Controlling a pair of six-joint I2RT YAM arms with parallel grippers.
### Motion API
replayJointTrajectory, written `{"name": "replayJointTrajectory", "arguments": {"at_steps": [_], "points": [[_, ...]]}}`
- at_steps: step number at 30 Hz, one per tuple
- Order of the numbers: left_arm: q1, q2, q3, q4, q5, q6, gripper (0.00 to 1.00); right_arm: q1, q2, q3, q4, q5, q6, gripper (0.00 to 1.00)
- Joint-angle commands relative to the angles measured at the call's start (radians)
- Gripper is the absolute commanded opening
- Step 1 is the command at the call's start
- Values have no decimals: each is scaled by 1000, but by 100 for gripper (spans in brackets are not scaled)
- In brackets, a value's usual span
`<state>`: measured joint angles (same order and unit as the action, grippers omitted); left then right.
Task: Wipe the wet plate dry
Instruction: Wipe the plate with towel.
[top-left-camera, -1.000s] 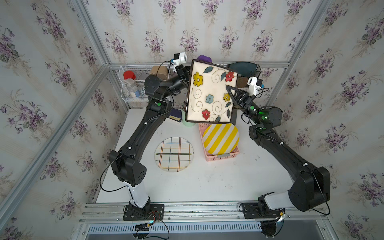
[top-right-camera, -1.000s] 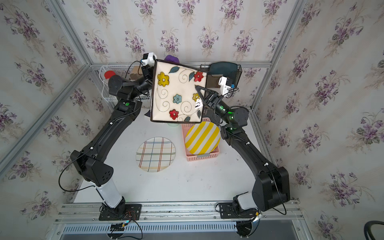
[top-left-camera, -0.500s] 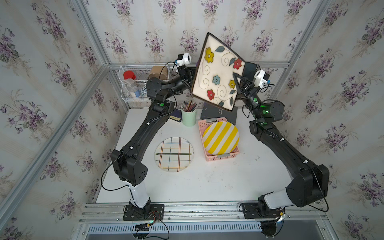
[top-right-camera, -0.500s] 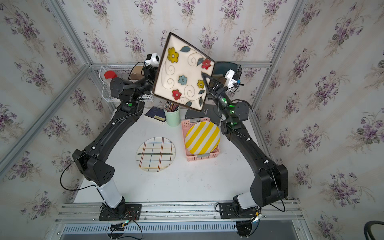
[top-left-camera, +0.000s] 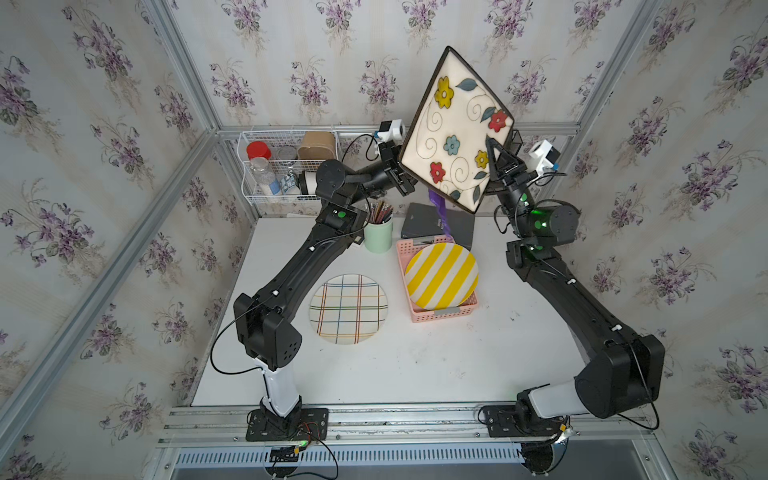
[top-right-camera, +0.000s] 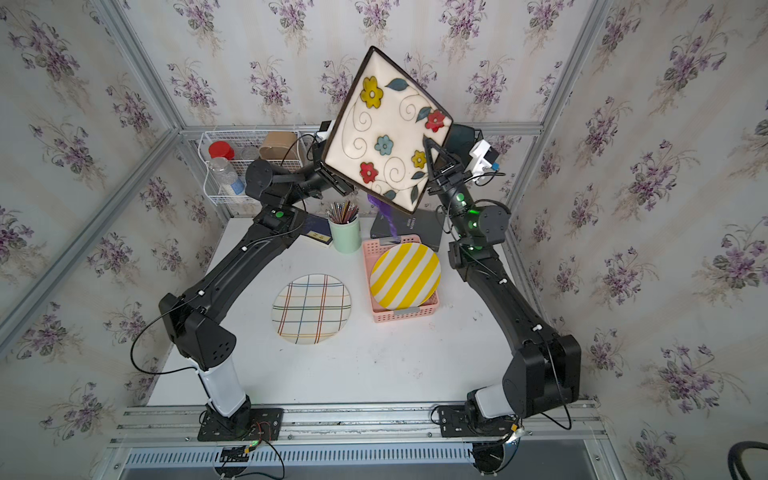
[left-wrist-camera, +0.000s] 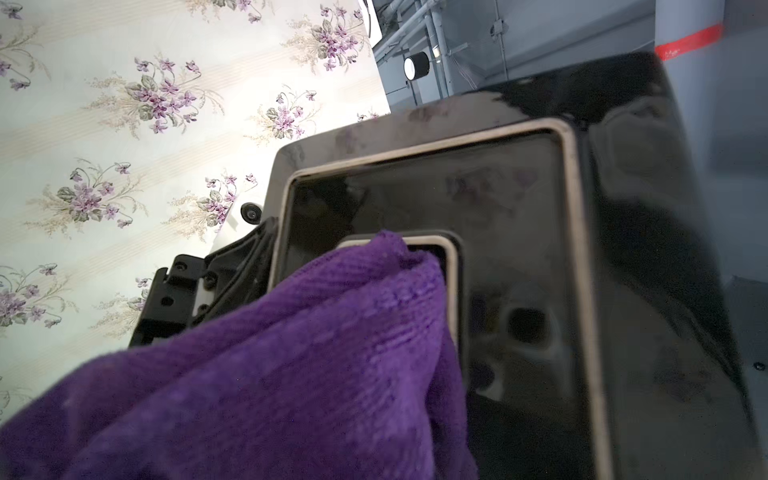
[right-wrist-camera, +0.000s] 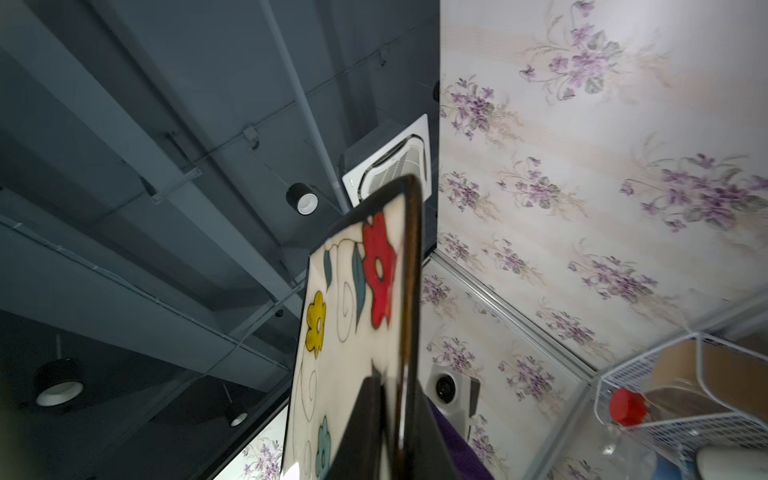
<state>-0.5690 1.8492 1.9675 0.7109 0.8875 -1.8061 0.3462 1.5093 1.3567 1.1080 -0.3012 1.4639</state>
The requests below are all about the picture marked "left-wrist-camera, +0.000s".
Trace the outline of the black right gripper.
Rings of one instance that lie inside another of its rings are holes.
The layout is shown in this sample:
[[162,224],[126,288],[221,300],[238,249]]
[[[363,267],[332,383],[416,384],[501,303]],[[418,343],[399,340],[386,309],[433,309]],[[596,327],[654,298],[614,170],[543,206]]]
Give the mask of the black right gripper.
[[204,258],[179,255],[159,269],[128,346],[161,342],[264,296],[277,233],[271,217]]

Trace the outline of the square floral black-rimmed plate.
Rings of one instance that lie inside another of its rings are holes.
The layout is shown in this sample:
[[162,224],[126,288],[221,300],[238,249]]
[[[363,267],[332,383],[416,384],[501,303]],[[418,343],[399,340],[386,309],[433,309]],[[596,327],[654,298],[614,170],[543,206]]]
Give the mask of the square floral black-rimmed plate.
[[272,281],[382,230],[457,251],[483,479],[763,479],[660,60],[593,60],[280,148]]

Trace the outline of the purple microfiber cloth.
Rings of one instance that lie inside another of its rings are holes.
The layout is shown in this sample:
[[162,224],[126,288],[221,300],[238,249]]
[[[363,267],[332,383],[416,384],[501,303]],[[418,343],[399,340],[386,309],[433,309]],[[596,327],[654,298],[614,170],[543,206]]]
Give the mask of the purple microfiber cloth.
[[5,479],[474,479],[438,260],[390,232],[101,356],[1,429]]

